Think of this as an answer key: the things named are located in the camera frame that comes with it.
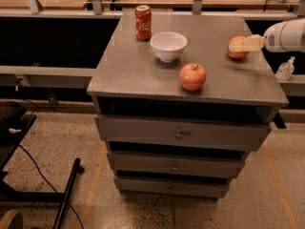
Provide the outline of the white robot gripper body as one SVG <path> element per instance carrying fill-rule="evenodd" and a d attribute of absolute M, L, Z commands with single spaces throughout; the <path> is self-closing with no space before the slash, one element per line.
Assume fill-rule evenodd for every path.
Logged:
<path fill-rule="evenodd" d="M 268 52 L 305 52 L 305 19 L 276 23 L 263 37 Z"/>

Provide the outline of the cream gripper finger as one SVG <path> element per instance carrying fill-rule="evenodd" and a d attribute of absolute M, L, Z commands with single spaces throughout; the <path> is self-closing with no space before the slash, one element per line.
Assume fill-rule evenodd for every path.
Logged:
<path fill-rule="evenodd" d="M 247 36 L 229 44 L 230 52 L 256 52 L 264 47 L 264 38 L 259 34 Z"/>

